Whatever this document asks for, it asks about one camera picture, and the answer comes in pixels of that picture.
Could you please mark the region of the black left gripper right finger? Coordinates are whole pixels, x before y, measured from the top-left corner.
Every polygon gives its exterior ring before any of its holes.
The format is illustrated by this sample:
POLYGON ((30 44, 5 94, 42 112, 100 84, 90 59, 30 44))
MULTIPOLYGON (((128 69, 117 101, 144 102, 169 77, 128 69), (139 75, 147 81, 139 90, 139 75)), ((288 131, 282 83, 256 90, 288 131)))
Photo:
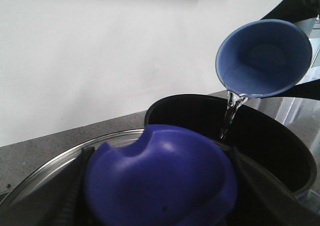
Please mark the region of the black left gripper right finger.
POLYGON ((227 150, 238 181, 238 196, 227 226, 318 226, 320 216, 303 207, 281 183, 227 150))

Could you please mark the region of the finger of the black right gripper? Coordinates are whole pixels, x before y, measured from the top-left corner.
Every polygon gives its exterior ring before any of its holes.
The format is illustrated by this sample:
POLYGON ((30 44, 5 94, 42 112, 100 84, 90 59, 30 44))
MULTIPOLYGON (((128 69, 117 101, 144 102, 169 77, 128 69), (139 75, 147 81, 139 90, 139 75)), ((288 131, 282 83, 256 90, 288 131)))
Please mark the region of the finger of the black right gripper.
POLYGON ((320 0, 282 0, 261 19, 277 19, 294 24, 317 18, 319 14, 320 0))
POLYGON ((319 99, 320 98, 320 80, 313 80, 292 87, 280 94, 281 97, 319 99))

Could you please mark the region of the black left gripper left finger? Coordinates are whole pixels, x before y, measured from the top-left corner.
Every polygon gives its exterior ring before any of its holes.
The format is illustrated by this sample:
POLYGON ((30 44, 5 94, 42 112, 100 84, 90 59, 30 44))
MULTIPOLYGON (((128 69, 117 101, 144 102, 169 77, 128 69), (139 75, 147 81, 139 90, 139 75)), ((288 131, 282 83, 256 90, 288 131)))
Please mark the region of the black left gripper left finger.
POLYGON ((83 178, 95 149, 82 149, 65 169, 21 201, 0 211, 2 226, 75 226, 83 178))

